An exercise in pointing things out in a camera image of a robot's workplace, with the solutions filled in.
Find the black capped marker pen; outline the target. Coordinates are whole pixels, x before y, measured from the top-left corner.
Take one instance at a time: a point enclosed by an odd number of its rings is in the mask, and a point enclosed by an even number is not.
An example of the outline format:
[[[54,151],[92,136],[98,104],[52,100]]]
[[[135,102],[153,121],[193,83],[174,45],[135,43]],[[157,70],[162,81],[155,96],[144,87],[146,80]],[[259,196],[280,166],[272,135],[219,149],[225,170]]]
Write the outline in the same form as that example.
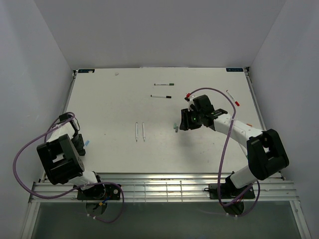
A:
[[[162,99],[171,99],[172,96],[162,96],[162,95],[150,95],[152,98],[162,98]]]

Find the teal capped marker pen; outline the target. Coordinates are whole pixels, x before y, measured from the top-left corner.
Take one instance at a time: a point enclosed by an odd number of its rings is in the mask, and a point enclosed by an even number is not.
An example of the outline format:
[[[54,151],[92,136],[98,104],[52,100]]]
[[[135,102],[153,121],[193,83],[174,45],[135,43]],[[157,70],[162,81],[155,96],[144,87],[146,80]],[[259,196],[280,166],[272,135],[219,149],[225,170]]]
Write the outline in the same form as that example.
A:
[[[143,136],[143,141],[145,142],[146,135],[145,135],[145,123],[144,122],[142,122],[142,136]]]

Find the grey capped marker pen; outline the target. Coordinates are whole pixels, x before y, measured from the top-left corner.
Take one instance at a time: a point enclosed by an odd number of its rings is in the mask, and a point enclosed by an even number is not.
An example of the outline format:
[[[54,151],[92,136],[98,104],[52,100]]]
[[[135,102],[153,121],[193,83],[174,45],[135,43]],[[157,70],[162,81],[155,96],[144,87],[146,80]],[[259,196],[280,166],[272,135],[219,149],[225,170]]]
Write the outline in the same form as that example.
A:
[[[135,139],[136,142],[138,141],[138,137],[139,137],[139,131],[138,131],[138,123],[135,123]]]

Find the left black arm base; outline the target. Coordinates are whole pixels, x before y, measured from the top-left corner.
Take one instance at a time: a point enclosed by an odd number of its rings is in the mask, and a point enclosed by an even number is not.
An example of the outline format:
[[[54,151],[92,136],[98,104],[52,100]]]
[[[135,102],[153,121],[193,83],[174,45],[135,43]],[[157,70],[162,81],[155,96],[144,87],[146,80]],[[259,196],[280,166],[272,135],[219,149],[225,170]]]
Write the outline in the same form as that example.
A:
[[[78,190],[77,200],[120,200],[121,193],[118,187],[112,184],[95,185],[86,190]]]

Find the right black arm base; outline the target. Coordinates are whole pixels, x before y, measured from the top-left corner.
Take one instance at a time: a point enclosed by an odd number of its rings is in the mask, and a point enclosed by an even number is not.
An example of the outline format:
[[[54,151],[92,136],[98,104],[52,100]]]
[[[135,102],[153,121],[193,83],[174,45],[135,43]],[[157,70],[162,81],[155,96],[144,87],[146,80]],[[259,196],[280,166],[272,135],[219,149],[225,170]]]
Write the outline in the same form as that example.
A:
[[[241,194],[248,186],[244,186],[240,189],[234,189],[233,191],[230,191],[226,189],[223,185],[220,187],[220,196],[221,199],[235,199],[239,194]],[[209,184],[206,188],[204,188],[204,192],[209,193],[210,199],[218,199],[218,193],[217,193],[217,184]],[[242,195],[241,199],[254,199],[255,193],[252,188],[250,188],[245,194]]]

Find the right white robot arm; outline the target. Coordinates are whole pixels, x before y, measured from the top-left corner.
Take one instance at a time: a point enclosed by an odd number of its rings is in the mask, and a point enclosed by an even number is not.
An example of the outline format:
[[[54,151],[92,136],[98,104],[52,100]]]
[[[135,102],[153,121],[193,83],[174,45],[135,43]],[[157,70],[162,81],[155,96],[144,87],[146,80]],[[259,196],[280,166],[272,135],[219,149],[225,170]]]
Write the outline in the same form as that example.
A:
[[[261,130],[235,120],[227,111],[215,109],[207,95],[187,95],[188,108],[181,110],[180,130],[205,126],[233,139],[247,151],[248,164],[218,184],[213,192],[222,198],[238,197],[250,184],[265,180],[288,167],[289,159],[279,134]]]

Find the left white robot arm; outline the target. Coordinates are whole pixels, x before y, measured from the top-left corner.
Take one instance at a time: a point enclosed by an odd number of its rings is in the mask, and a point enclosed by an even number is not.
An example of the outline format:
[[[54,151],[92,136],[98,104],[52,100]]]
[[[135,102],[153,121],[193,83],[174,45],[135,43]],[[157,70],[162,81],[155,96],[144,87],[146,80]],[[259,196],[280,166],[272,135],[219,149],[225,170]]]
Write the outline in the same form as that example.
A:
[[[72,114],[60,115],[53,126],[57,129],[36,148],[50,183],[70,183],[88,198],[102,198],[106,187],[100,183],[100,177],[95,172],[85,170],[81,159],[86,154],[84,140]]]

